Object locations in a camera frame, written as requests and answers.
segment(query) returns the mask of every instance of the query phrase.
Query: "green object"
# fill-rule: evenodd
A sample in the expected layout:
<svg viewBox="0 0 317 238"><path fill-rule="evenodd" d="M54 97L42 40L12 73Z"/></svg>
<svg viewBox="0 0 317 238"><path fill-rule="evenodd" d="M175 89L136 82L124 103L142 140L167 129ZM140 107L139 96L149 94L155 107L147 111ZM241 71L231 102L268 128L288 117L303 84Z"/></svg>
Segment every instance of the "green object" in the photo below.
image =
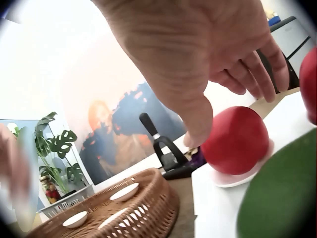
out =
<svg viewBox="0 0 317 238"><path fill-rule="evenodd" d="M316 129L275 153L251 181L238 238L288 238L316 204Z"/></svg>
<svg viewBox="0 0 317 238"><path fill-rule="evenodd" d="M84 176L78 163L75 163L70 167L66 167L65 172L67 174L68 180L73 181L75 185L82 181Z"/></svg>
<svg viewBox="0 0 317 238"><path fill-rule="evenodd" d="M68 181L72 181L74 184L82 181L83 174L78 165L75 163L71 165L66 158L66 154L71 149L71 142L77 140L76 134L71 130L64 130L61 135L57 135L53 138L44 138L43 130L49 125L50 122L54 121L54 116L57 115L56 112L51 112L47 116L43 117L34 128L34 140L35 146L37 150L37 155L41 158L44 166L39 167L39 173L41 176L49 175L52 181L58 185L61 191L64 194L69 193L69 189L67 184L63 181L61 176L62 170L60 168L56 168L54 165L50 165L47 161L47 157L50 157L50 160L53 159L53 153L57 153L58 157L61 159L66 159L69 167L65 169L67 174ZM20 130L18 127L15 128L15 133L13 133L16 137L19 135Z"/></svg>
<svg viewBox="0 0 317 238"><path fill-rule="evenodd" d="M77 140L77 136L71 130L64 130L61 135L57 135L54 138L46 140L51 142L49 144L51 151L56 152L58 157L64 159L72 147L71 142L75 142Z"/></svg>

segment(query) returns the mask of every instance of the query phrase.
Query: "white table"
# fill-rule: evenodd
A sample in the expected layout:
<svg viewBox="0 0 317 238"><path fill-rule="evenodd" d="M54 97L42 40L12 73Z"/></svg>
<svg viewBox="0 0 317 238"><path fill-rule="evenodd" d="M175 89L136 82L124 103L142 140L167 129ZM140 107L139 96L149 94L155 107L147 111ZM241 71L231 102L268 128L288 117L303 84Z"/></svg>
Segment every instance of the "white table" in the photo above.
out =
<svg viewBox="0 0 317 238"><path fill-rule="evenodd" d="M300 92L285 96L264 118L269 137L274 142L273 154L315 126L306 116ZM236 238L236 217L245 183L232 188L218 188L210 179L213 168L205 164L192 175L194 197L195 238Z"/></svg>

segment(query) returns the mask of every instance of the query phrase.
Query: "red fruit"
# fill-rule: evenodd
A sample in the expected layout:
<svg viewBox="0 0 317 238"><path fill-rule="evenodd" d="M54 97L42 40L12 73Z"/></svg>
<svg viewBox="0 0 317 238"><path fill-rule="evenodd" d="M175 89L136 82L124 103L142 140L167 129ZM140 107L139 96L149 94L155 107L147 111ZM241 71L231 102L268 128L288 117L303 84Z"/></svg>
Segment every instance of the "red fruit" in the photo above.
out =
<svg viewBox="0 0 317 238"><path fill-rule="evenodd" d="M317 48L314 47L305 56L299 70L301 96L307 109L308 119L317 123Z"/></svg>
<svg viewBox="0 0 317 238"><path fill-rule="evenodd" d="M60 199L60 194L58 193L57 190L52 191L52 197L56 198L56 200Z"/></svg>
<svg viewBox="0 0 317 238"><path fill-rule="evenodd" d="M53 197L53 195L52 195L52 193L51 193L51 191L50 191L49 189L47 189L47 190L45 191L45 195L46 195L47 197Z"/></svg>
<svg viewBox="0 0 317 238"><path fill-rule="evenodd" d="M231 107L214 117L201 149L214 169L240 175L266 155L268 146L268 131L261 117L250 108Z"/></svg>

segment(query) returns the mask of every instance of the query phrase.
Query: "monstera plant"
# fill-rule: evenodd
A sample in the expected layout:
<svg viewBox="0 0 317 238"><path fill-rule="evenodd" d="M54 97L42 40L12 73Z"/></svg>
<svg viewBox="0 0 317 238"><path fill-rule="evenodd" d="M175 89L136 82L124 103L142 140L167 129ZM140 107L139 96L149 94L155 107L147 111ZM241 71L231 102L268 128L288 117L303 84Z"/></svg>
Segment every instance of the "monstera plant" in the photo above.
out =
<svg viewBox="0 0 317 238"><path fill-rule="evenodd" d="M79 167L78 163L73 165L68 161L66 154L71 149L71 142L77 140L76 134L71 130L64 130L62 134L54 136L53 138L44 138L43 130L48 126L48 124L55 120L54 116L56 112L52 112L47 116L43 117L35 126L34 138L35 145L37 149L37 155L41 158L44 166L39 167L39 172L41 176L49 175L52 181L59 186L61 192L64 194L69 193L67 183L61 178L62 169L57 168L53 163L52 165L48 163L47 158L53 159L54 153L58 155L59 158L65 159L68 166L65 168L65 174L70 182L75 185L82 181L83 173ZM19 135L19 128L15 128L15 136Z"/></svg>

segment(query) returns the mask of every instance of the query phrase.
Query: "poster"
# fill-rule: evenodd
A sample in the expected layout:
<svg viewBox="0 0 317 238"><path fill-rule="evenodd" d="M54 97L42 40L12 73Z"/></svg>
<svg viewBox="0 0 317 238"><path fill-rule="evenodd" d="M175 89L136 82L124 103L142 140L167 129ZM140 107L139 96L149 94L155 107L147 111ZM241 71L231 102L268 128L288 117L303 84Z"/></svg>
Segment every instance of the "poster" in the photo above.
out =
<svg viewBox="0 0 317 238"><path fill-rule="evenodd" d="M100 37L74 62L60 89L67 123L77 135L75 146L95 185L154 153L141 113L172 141L186 132L112 35Z"/></svg>

